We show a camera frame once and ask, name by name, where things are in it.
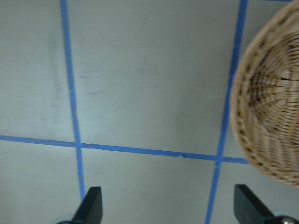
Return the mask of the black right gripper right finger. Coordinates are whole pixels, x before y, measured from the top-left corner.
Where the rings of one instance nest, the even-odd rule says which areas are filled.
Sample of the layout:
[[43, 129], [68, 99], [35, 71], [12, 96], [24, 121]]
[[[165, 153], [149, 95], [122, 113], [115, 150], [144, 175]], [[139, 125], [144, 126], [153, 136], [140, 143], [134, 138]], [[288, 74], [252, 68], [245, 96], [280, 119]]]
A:
[[245, 184], [234, 186], [234, 215], [239, 224], [279, 224], [264, 203]]

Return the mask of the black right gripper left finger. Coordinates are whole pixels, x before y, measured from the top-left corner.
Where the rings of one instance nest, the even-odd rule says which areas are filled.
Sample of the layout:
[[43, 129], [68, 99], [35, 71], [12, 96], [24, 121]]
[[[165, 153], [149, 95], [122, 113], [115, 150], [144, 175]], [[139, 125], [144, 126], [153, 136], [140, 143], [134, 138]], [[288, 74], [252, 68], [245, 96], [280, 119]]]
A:
[[100, 224], [103, 218], [101, 187], [90, 187], [75, 215], [72, 224]]

